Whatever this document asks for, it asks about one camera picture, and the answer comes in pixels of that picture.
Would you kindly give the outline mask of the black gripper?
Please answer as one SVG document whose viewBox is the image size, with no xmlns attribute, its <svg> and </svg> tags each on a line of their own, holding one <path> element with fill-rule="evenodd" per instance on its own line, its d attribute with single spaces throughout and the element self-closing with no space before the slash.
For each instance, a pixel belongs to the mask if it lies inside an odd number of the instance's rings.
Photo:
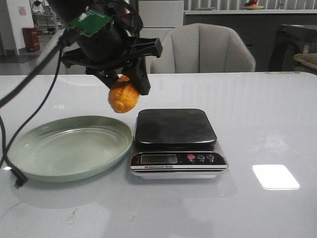
<svg viewBox="0 0 317 238">
<path fill-rule="evenodd" d="M 92 8 L 112 18 L 106 26 L 91 37 L 67 29 L 66 24 L 87 8 Z M 148 95 L 151 85 L 148 79 L 145 58 L 162 53 L 158 38 L 141 38 L 143 21 L 129 4 L 63 4 L 61 20 L 67 31 L 76 33 L 74 42 L 78 47 L 63 54 L 62 62 L 70 68 L 80 65 L 87 75 L 97 77 L 108 89 L 118 80 L 115 70 L 122 68 L 140 95 Z"/>
</svg>

